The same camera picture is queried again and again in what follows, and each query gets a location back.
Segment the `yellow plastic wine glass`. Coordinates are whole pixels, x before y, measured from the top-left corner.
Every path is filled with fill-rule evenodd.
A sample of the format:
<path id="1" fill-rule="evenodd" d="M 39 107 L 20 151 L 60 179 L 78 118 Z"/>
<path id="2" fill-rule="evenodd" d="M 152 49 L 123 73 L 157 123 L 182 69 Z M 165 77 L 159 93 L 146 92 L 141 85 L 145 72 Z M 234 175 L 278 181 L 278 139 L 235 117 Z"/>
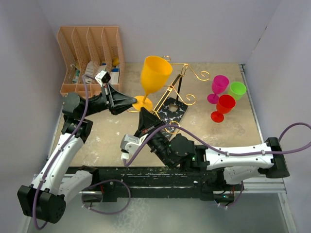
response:
<path id="1" fill-rule="evenodd" d="M 140 111 L 142 107 L 152 110 L 153 104 L 148 95 L 159 91 L 167 82 L 173 71 L 172 65 L 164 58 L 148 56 L 144 60 L 140 76 L 140 83 L 144 90 L 143 96 L 136 96 L 137 103 L 133 107 Z"/>

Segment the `magenta plastic wine glass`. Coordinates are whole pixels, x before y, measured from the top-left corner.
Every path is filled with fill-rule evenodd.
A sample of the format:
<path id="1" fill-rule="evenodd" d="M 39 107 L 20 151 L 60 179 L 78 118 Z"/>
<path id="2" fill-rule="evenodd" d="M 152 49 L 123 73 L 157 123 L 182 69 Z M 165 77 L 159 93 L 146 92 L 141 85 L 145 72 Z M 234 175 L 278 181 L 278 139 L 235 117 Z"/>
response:
<path id="1" fill-rule="evenodd" d="M 211 104 L 216 104 L 219 100 L 219 95 L 223 93 L 229 85 L 229 79 L 224 75 L 217 75 L 214 77 L 211 89 L 212 94 L 207 96 L 207 100 Z"/>

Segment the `black metal base frame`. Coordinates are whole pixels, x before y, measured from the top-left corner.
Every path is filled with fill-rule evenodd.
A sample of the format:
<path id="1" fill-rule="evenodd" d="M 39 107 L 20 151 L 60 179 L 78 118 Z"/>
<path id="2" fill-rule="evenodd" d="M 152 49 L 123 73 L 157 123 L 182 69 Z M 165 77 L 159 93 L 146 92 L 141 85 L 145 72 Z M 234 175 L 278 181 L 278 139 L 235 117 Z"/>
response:
<path id="1" fill-rule="evenodd" d="M 103 202 L 118 198 L 200 199 L 234 201 L 234 194 L 244 190 L 243 184 L 227 184 L 224 170 L 181 171 L 166 167 L 69 167 L 66 175 L 86 170 L 95 175 L 89 192 L 102 194 Z"/>

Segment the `peach plastic desk organizer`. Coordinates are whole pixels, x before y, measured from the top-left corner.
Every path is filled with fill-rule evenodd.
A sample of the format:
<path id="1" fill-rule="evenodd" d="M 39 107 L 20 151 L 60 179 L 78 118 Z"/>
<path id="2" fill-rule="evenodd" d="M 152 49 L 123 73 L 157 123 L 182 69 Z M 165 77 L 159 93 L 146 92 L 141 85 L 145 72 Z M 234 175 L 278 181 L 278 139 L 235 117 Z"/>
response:
<path id="1" fill-rule="evenodd" d="M 62 52 L 66 74 L 60 90 L 65 96 L 69 92 L 85 97 L 86 92 L 82 81 L 89 61 L 94 64 L 94 74 L 99 66 L 106 64 L 106 71 L 120 69 L 118 84 L 113 87 L 122 92 L 125 74 L 125 58 L 121 43 L 120 29 L 117 26 L 62 26 L 57 33 L 57 41 Z M 120 64 L 112 66 L 115 58 Z"/>

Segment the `white medicine box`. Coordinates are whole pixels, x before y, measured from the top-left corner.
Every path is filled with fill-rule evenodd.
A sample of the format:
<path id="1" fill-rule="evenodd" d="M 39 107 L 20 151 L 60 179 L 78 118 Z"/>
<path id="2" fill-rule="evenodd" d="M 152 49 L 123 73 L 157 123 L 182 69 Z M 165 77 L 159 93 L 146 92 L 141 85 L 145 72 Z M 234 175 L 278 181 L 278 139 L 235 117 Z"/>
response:
<path id="1" fill-rule="evenodd" d="M 103 65 L 101 65 L 101 66 L 98 67 L 97 73 L 100 73 L 100 72 L 102 72 L 102 71 L 106 71 L 106 64 L 103 64 Z"/>

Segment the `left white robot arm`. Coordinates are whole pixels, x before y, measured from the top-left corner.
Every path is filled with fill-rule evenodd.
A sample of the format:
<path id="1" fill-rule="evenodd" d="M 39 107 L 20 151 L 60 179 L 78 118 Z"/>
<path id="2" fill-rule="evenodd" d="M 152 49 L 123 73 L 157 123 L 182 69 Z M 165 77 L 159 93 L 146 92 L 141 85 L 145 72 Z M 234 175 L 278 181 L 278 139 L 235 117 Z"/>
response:
<path id="1" fill-rule="evenodd" d="M 66 182 L 62 182 L 73 158 L 91 133 L 93 122 L 86 116 L 109 110 L 118 115 L 131 108 L 137 100 L 104 84 L 102 92 L 91 98 L 82 98 L 75 92 L 63 97 L 64 125 L 49 160 L 29 186 L 21 186 L 17 197 L 24 215 L 45 223 L 57 223 L 67 203 L 80 191 L 95 190 L 100 185 L 99 171 L 82 166 Z"/>

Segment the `black marble rack base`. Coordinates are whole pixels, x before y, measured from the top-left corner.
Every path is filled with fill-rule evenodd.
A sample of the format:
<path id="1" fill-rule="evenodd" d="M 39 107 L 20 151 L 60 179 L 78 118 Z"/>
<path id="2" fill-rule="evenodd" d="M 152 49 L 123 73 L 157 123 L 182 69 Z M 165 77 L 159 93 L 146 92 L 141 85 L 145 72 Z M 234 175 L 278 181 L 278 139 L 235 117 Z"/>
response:
<path id="1" fill-rule="evenodd" d="M 188 106 L 183 102 L 168 97 L 157 111 L 157 114 L 165 124 L 178 125 L 187 108 Z"/>

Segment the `yellow small object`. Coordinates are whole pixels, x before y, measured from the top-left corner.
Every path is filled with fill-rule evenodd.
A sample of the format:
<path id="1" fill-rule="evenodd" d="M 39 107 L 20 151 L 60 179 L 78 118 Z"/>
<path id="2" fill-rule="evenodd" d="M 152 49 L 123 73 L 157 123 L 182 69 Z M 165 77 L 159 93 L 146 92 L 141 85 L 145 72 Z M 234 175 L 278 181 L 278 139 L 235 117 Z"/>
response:
<path id="1" fill-rule="evenodd" d="M 118 66 L 119 64 L 120 64 L 120 62 L 119 62 L 119 59 L 118 59 L 118 57 L 117 57 L 117 58 L 115 58 L 115 59 L 113 60 L 112 66 L 116 67 L 116 66 Z"/>

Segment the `green plastic wine glass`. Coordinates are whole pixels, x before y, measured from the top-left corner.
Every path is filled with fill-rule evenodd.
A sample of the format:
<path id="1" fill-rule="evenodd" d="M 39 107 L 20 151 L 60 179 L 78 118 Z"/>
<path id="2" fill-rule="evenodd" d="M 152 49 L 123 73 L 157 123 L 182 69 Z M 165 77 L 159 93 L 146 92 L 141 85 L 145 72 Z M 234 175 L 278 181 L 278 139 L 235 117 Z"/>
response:
<path id="1" fill-rule="evenodd" d="M 239 101 L 246 93 L 246 91 L 247 88 L 244 83 L 232 82 L 227 94 L 233 97 L 235 101 Z"/>

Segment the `white printed packet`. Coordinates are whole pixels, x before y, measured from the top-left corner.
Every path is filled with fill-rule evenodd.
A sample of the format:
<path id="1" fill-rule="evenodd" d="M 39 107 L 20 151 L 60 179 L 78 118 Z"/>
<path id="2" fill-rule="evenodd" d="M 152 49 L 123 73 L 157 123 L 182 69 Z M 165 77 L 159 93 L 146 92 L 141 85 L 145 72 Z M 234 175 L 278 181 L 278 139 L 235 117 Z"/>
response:
<path id="1" fill-rule="evenodd" d="M 85 81 L 87 84 L 91 84 L 93 81 L 93 74 L 94 74 L 94 64 L 92 61 L 89 61 L 89 63 L 86 66 L 85 70 Z"/>

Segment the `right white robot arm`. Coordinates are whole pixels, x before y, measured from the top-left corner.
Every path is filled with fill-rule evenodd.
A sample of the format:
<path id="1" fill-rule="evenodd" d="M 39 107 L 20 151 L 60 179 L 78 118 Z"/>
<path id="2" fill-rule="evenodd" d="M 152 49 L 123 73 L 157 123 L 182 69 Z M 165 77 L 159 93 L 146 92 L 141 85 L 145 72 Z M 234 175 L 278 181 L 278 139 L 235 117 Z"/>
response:
<path id="1" fill-rule="evenodd" d="M 276 137 L 254 146 L 212 149 L 204 144 L 196 145 L 180 133 L 169 140 L 162 133 L 163 126 L 162 120 L 141 108 L 135 136 L 145 137 L 143 144 L 168 168 L 180 167 L 187 172 L 221 170 L 223 174 L 216 178 L 221 190 L 259 174 L 269 179 L 290 175 Z"/>

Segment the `red plastic wine glass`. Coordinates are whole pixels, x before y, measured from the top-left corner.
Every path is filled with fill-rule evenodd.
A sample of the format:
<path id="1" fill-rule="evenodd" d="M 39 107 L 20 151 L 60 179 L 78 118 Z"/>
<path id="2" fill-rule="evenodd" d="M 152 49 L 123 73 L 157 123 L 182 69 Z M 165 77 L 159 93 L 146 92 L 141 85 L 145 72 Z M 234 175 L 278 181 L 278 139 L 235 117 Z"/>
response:
<path id="1" fill-rule="evenodd" d="M 216 111 L 212 112 L 210 117 L 216 123 L 224 120 L 224 115 L 229 113 L 236 105 L 235 99 L 231 95 L 222 95 L 216 104 Z"/>

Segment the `white blue box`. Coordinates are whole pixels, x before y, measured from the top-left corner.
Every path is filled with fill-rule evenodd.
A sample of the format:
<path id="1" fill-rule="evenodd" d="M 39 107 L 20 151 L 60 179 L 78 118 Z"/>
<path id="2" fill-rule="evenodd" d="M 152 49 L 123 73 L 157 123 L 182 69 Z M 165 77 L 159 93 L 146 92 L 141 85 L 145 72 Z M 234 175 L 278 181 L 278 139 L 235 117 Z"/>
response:
<path id="1" fill-rule="evenodd" d="M 118 84 L 119 78 L 120 78 L 120 69 L 119 68 L 113 68 L 110 72 L 110 83 L 111 84 Z"/>

